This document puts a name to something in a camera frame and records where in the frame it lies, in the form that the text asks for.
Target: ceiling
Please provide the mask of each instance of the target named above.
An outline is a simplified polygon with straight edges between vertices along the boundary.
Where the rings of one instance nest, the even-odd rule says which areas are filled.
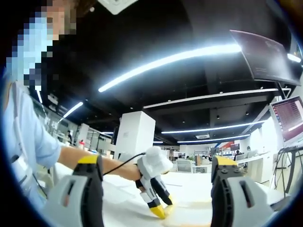
[[[44,58],[42,99],[58,97],[58,108],[84,105],[68,119],[99,131],[113,131],[124,113],[145,111],[156,120],[155,140],[176,145],[196,140],[199,133],[162,134],[162,131],[213,128],[268,118],[267,105],[278,92],[211,97],[152,108],[169,100],[276,88],[274,82],[254,81],[241,53],[190,58],[167,64],[126,80],[105,91],[98,89],[116,77],[179,52],[230,44],[229,30],[243,30],[281,43],[286,51],[287,27],[265,0],[139,0],[120,14],[110,14],[99,3],[77,22],[76,35],[54,43],[52,57]],[[282,84],[283,87],[294,86]],[[210,138],[249,134],[260,125],[210,131]]]

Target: white column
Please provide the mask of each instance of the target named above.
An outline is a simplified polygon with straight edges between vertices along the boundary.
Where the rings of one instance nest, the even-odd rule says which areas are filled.
[[[123,114],[114,159],[122,154],[124,161],[152,147],[155,124],[156,121],[142,111]]]
[[[81,124],[80,129],[79,129],[79,134],[77,137],[77,145],[79,145],[79,142],[81,140],[86,142],[88,131],[89,131],[89,126],[87,124]]]

